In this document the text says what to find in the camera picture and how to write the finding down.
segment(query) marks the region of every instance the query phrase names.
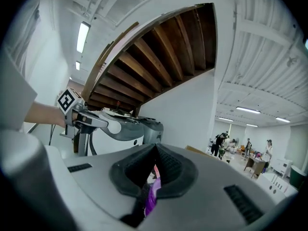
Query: purple object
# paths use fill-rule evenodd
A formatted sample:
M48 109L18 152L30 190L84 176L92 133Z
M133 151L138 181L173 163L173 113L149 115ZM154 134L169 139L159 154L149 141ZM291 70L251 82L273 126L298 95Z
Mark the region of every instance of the purple object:
M151 211L155 208L156 192L160 188L161 188L160 178L157 178L156 181L154 181L153 185L150 187L149 197L145 202L145 209L144 209L145 216L148 216L151 213Z

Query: ceiling light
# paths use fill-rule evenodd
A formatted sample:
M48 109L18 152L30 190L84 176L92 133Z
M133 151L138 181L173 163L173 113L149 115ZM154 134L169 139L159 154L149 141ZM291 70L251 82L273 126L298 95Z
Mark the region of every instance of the ceiling light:
M76 69L80 70L80 62L79 61L76 61Z
M226 118L222 118L222 117L218 117L218 119L225 120L225 121L232 121L232 120L229 120L229 119L226 119Z
M80 24L78 40L77 40L77 51L80 53L83 52L83 47L85 46L85 42L86 42L89 29L90 29L89 24L85 22Z
M280 117L276 117L276 120L279 120L279 121L283 121L283 122L290 123L290 121L289 121L289 120L286 120L286 119L283 119L283 118L280 118Z
M257 125L251 125L251 124L246 124L246 126L250 126L250 127L254 127L254 128L258 127Z
M255 114L260 114L261 112L258 110L251 110L251 109L247 109L247 108L242 108L242 107L236 107L237 110L243 110L243 111L247 111L247 112L251 112L251 113L255 113Z

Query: black vent grille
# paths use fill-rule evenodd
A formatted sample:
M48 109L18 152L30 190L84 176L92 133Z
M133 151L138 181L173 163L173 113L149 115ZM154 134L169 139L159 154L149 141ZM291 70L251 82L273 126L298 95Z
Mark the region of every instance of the black vent grille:
M224 190L245 218L247 224L253 223L263 215L238 186L225 187Z
M90 164L80 164L80 165L76 165L76 166L71 166L71 167L67 167L68 171L73 173L73 172L77 172L80 170L84 170L87 169L89 167L92 167Z

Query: cable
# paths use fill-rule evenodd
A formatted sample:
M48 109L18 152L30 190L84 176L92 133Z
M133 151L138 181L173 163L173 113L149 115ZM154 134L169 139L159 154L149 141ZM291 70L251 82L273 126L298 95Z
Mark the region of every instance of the cable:
M52 139L52 135L53 135L53 131L54 131L54 128L56 127L56 125L53 125L53 128L52 128L52 126L51 126L51 133L50 133L50 139L49 139L49 143L48 143L48 145L50 145L51 144L51 139Z
M90 150L91 150L91 152L92 152L92 155L93 155L93 156L96 156L97 153L96 153L96 151L95 151L95 149L94 149L94 146L93 146L92 136L93 136L93 133L90 134L90 143L89 143L89 145L90 145Z

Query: wooden board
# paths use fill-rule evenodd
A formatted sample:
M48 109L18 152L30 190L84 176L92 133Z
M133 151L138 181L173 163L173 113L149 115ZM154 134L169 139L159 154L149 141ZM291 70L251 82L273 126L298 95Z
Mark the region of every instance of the wooden board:
M198 12L197 10L187 11L180 17L191 44L195 70L205 70L205 49Z
M186 45L187 53L188 53L188 56L189 56L189 61L190 61L191 66L192 66L192 71L194 71L194 62L193 62L193 55L192 55L193 52L192 52L191 44L189 42L189 38L188 38L186 28L184 26L184 23L183 23L180 15L177 15L175 18L176 18L177 23L180 27L180 30L181 30L181 33L182 33L182 36L183 36L183 39L184 39L184 42L185 42L185 45Z
M127 50L133 44L133 42L135 40L137 40L138 38L140 38L144 34L148 33L154 27L156 27L157 25L161 24L162 22L168 20L169 18L172 18L172 17L174 17L178 14L181 14L183 12L190 11L190 10L202 7L202 6L203 6L203 4L196 4L194 6L184 7L184 8L169 12L169 13L165 13L161 17L158 17L155 20L152 20L149 24L147 24L145 27L141 28L138 32L136 32L134 34L134 36L132 36L126 43L124 43L126 46L124 47L123 51ZM120 56L121 53L122 53L122 51L119 51L116 55L114 55L113 60L109 63L109 65L106 66L106 69L108 69L110 65L114 64L117 61L117 59L118 59L118 57ZM99 77L95 80L95 83L94 83L94 86L93 86L94 89L100 84L101 80L104 78L104 75L105 75L104 73L99 75Z
M134 24L132 24L128 29L126 29L123 33L121 33L119 35L119 37L116 38L115 41L113 41L110 44L108 44L106 46L106 48L103 50L103 52L101 53L101 55L99 56L99 58L97 59L94 67L92 68L89 77L86 81L85 87L82 90L81 96L82 98L87 101L90 97L90 94L92 92L94 83L95 83L95 79L97 77L97 75L100 72L100 69L102 67L102 65L105 63L108 55L110 54L111 50L116 46L116 44L129 32L131 31L135 26L137 26L139 24L139 22L135 22Z
M111 89L108 89L102 85L99 85L96 89L95 89L95 92L98 93L98 94L101 94L101 95L104 95L104 96L107 96L109 98L113 98L117 101L120 101L120 102L123 102L123 103L128 103L128 104L131 104L133 106L137 106L139 104L139 102L137 101L134 101L124 95L121 95L119 94L118 92L116 91L113 91Z
M130 54L127 52L120 55L119 60L125 63L133 71L135 71L140 77L142 77L146 82L148 82L157 92L161 92L163 87L158 81L147 71L143 66L141 66Z
M135 42L136 47L149 59L149 61L153 64L156 72L160 75L160 77L165 81L168 86L172 86L173 80L170 74L167 72L163 64L154 54L152 49L147 45L147 43L139 38Z
M88 103L88 109L91 108L91 110L101 110L103 108L111 108L111 109L116 109L116 105L108 104L108 103L102 103L99 101L92 100L91 98L89 99ZM121 110L125 111L131 111L125 108L120 108Z
M172 71L174 72L174 75L176 76L178 80L183 80L184 74L180 66L179 60L164 30L162 29L160 25L158 25L152 30L152 33L157 38L157 40L161 43L162 47L166 51L166 54L171 60L170 67L172 67Z
M162 23L161 28L164 30L167 38L171 43L174 53L176 54L182 67L184 75L193 75L194 66L191 64L187 47L177 20L175 18L171 18Z
M133 91L132 89L129 89L128 87L116 82L113 79L110 79L108 77L104 77L104 79L101 81L101 84L109 87L113 90L116 90L118 92L123 93L124 95L127 95L129 97L132 97L133 99L139 100L141 102L144 102L146 98L137 92Z
M90 100L98 101L98 102L101 102L101 103L106 103L106 104L109 104L109 105L112 105L112 106L115 106L115 107L116 107L117 102L118 102L115 99L112 99L112 98L109 98L109 97L106 97L106 96L102 96L102 95L97 94L97 93L93 93L90 96ZM134 109L133 105L129 105L127 103L121 103L121 102L120 102L119 107L121 109L126 109L126 110L133 110Z
M148 97L154 97L154 92L148 89L146 86L141 84L138 80L133 78L131 75L123 71L116 65L113 65L109 68L108 73L112 76L122 80L123 82L127 83L128 85L132 86L133 88L137 89L138 91L142 92L143 94L147 95Z
M205 61L210 67L215 66L216 61L216 24L212 4L206 4L197 9L205 46Z

